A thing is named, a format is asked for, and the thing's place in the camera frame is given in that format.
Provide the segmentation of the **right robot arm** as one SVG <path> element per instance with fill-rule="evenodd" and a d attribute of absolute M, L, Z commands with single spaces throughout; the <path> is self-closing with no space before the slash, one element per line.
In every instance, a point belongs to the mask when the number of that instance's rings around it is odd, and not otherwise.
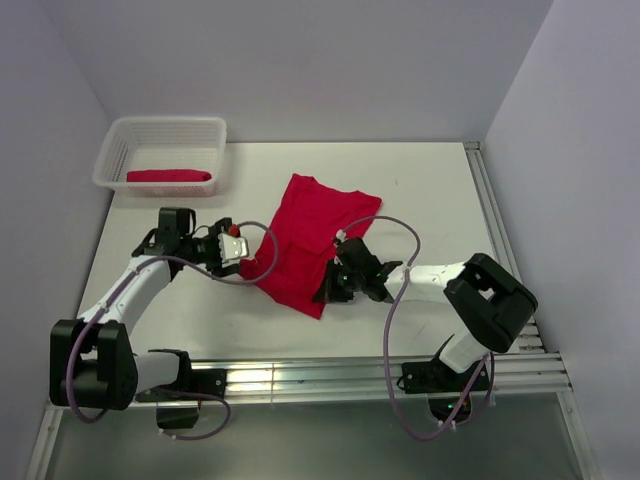
<path fill-rule="evenodd" d="M 391 324 L 399 304 L 419 301 L 453 308 L 463 328 L 444 342 L 430 362 L 435 383 L 446 390 L 457 388 L 479 361 L 508 352 L 539 306 L 527 287 L 484 253 L 464 262 L 414 265 L 382 262 L 358 237 L 338 240 L 312 301 L 346 303 L 357 293 L 390 305 L 382 343 L 386 376 L 390 375 Z"/>

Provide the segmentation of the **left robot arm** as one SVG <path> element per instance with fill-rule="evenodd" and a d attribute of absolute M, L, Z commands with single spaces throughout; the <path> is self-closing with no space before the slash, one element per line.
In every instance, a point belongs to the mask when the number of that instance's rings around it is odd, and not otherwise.
<path fill-rule="evenodd" d="M 238 272 L 247 240 L 224 217 L 196 234 L 196 213 L 163 207 L 133 250 L 124 273 L 91 308 L 51 330 L 49 398 L 56 406 L 124 410 L 139 394 L 161 389 L 183 399 L 195 386 L 191 359 L 176 349 L 134 353 L 130 333 L 154 298 L 185 267 L 223 279 Z"/>

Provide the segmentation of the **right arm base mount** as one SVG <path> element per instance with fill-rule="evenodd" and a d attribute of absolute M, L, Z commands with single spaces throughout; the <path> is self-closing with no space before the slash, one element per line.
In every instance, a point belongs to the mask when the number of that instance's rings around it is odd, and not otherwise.
<path fill-rule="evenodd" d="M 474 380 L 470 392 L 488 391 L 493 386 L 494 372 L 485 362 L 477 361 L 463 373 L 456 373 L 439 359 L 422 362 L 404 362 L 402 375 L 396 386 L 407 395 L 447 394 L 447 397 L 429 400 L 432 416 L 444 422 L 455 409 L 460 394 L 467 387 L 475 369 L 481 370 Z"/>

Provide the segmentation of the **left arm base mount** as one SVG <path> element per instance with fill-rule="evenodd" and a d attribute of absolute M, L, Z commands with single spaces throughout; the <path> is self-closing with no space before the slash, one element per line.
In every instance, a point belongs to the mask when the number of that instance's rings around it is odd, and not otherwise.
<path fill-rule="evenodd" d="M 223 400 L 227 385 L 227 370 L 192 370 L 185 384 L 174 382 L 154 387 L 138 393 L 135 401 L 142 404 L 160 404 L 172 401 L 195 401 L 195 407 L 173 408 L 157 407 L 156 424 L 169 431 L 190 431 L 200 418 L 200 410 L 205 401 Z"/>

